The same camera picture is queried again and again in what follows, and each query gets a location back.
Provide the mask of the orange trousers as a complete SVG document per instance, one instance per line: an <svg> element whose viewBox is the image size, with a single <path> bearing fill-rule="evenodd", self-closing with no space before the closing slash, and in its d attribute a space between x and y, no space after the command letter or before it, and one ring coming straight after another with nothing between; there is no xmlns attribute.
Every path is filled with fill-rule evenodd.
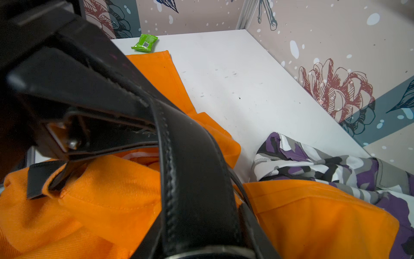
<svg viewBox="0 0 414 259"><path fill-rule="evenodd" d="M207 114L196 112L170 54L126 57L169 100L169 106L211 134L226 164L235 167L239 143ZM59 166L41 180L41 197L32 200L27 198L30 167L10 172L4 180L1 258L136 258L136 250L162 211L158 147L104 155L76 169L60 191L51 191L52 180L64 170ZM246 184L234 188L236 206L243 203L242 192L248 197ZM253 214L259 223L254 209Z"/></svg>

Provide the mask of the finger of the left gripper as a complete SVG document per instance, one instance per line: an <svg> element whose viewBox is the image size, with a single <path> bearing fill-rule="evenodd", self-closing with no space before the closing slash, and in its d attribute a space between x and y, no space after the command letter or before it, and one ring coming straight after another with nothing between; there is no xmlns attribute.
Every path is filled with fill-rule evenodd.
<svg viewBox="0 0 414 259"><path fill-rule="evenodd" d="M6 87L43 156L82 161L158 146L148 104L58 49L10 69Z"/></svg>
<svg viewBox="0 0 414 259"><path fill-rule="evenodd" d="M72 1L1 2L1 176L35 147L24 114L6 87L6 73L44 47L58 49L141 100L169 100Z"/></svg>

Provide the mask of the black leather belt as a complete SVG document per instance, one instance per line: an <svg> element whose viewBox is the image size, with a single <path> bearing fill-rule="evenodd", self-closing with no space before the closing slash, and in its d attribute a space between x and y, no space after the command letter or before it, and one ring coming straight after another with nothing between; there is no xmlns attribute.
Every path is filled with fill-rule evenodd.
<svg viewBox="0 0 414 259"><path fill-rule="evenodd" d="M234 188L241 183L211 134L172 106L154 98L141 101L151 108L157 130L162 211L135 257L277 259L245 192L236 206ZM76 169L103 156L31 166L27 198L40 198L41 180L59 166L64 170L52 180L51 191L60 191Z"/></svg>

